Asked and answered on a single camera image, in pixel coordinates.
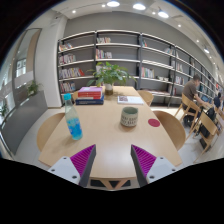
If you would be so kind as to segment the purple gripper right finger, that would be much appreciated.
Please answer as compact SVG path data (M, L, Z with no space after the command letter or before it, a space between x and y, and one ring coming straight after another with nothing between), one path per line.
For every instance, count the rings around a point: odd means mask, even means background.
M177 171L176 167L165 157L156 157L135 145L131 146L131 157L140 187Z

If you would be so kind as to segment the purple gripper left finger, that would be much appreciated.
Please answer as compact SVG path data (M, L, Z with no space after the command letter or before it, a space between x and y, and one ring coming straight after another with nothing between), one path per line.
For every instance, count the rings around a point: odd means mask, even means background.
M49 172L81 187L88 184L96 156L96 145L91 145L71 157L61 157Z

